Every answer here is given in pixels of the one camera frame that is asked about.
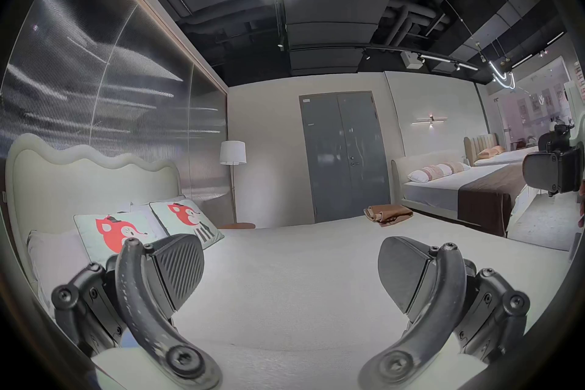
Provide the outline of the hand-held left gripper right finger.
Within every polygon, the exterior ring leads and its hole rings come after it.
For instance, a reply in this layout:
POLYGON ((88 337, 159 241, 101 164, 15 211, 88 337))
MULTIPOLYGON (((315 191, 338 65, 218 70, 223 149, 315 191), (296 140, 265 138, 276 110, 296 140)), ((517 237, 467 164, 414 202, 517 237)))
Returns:
POLYGON ((527 294, 492 268, 478 270, 453 242, 386 238, 377 261, 385 291, 408 318, 401 338, 362 367, 361 389, 405 389, 454 335, 459 353, 489 365, 523 338, 527 294))

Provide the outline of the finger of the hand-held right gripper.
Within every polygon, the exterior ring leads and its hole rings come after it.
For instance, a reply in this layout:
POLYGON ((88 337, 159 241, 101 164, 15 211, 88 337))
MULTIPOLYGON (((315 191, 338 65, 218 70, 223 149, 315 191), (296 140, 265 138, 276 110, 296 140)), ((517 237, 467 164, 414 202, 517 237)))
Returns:
POLYGON ((538 139, 538 150, 540 152, 567 151, 570 145, 571 124, 556 123, 553 130, 541 135, 538 139))
POLYGON ((523 159, 525 183, 549 196, 578 192, 584 174, 584 147, 578 143, 565 151, 539 151, 523 159))

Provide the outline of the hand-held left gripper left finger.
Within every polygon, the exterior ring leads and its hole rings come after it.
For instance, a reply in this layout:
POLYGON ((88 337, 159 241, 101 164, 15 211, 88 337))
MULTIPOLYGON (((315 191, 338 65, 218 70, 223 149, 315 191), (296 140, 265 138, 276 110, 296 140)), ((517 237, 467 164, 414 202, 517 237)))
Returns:
POLYGON ((127 238, 106 266, 90 262, 51 293, 57 326, 87 357, 120 347, 129 331, 165 377, 184 389, 218 389, 222 372, 205 351, 184 338, 172 315, 204 273, 194 234, 143 244, 127 238))

